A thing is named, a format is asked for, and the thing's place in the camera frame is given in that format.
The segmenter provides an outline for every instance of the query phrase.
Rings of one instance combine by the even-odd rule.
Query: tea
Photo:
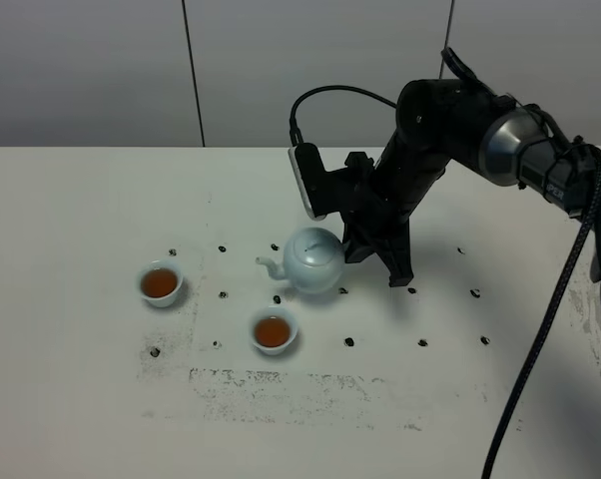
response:
[[[141,291],[148,297],[163,297],[177,288],[179,279],[166,268],[154,269],[143,276]]]
[[[277,347],[290,339],[290,325],[278,316],[266,317],[254,328],[254,336],[261,346]]]

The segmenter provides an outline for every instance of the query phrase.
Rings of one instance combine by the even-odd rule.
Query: white teapot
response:
[[[325,292],[336,284],[344,267],[344,251],[338,238],[322,228],[296,232],[285,245],[283,264],[257,257],[272,279],[288,279],[300,292]]]

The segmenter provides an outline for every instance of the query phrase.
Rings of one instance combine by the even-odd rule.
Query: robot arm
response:
[[[570,218],[582,219],[594,189],[598,149],[581,138],[569,142],[538,106],[496,96],[450,48],[442,55],[458,78],[404,87],[396,129],[376,165],[357,152],[344,169],[326,172],[316,146],[300,143],[290,151],[307,213],[318,220],[339,212],[345,261],[378,254],[392,287],[413,279],[409,216],[450,159],[495,185],[530,187]],[[601,277],[597,265],[594,281]]]

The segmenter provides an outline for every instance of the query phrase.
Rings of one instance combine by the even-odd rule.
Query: tabletop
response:
[[[478,477],[578,224],[451,164],[411,289],[371,257],[320,298],[255,264],[307,226],[285,149],[0,149],[0,478]],[[592,253],[494,478],[601,477]],[[185,290],[153,309],[135,278],[166,257]],[[248,321],[276,295],[300,336],[266,357]]]

